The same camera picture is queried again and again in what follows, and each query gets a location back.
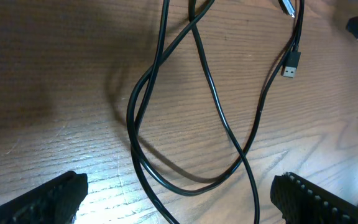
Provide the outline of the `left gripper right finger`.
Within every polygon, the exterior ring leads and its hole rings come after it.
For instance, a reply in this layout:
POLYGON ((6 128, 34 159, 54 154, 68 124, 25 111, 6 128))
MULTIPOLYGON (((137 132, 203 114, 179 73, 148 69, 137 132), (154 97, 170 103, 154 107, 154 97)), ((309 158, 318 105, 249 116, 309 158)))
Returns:
POLYGON ((286 223, 358 224, 358 206, 292 172, 274 177, 270 199, 286 223))

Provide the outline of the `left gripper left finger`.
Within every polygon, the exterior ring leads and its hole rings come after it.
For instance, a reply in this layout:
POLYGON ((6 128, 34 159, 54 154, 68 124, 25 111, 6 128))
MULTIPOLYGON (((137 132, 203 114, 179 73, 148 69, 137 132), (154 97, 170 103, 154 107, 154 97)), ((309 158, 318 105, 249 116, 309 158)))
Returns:
POLYGON ((0 224, 73 223, 87 194, 87 175, 68 171, 0 205, 0 224))

